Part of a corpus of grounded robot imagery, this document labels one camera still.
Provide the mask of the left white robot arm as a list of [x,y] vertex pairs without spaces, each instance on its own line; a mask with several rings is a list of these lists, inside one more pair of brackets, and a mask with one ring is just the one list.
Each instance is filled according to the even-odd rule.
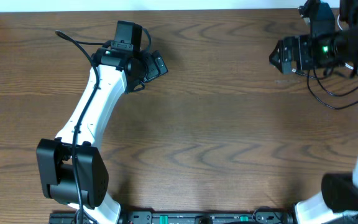
[[44,196],[76,210],[53,213],[50,223],[122,222],[121,206],[108,194],[100,147],[118,99],[168,72],[159,51],[141,48],[148,33],[136,23],[118,21],[114,39],[85,55],[89,80],[70,119],[54,139],[40,140],[36,156]]

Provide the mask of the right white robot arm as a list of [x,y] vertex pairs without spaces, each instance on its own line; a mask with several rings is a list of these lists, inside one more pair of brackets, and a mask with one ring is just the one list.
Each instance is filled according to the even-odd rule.
[[[350,78],[358,77],[358,1],[341,1],[335,17],[329,4],[307,1],[298,8],[310,33],[286,37],[277,42],[270,63],[282,74],[296,73],[320,82],[336,67],[351,62]],[[285,212],[282,223],[358,223],[358,157],[351,173],[328,173],[322,178],[321,191],[295,204]]]

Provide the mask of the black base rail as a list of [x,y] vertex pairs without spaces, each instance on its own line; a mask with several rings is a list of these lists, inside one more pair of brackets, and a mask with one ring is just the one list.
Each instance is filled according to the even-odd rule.
[[119,218],[126,224],[202,224],[202,223],[293,223],[287,214],[259,210],[250,213],[153,213],[127,212]]

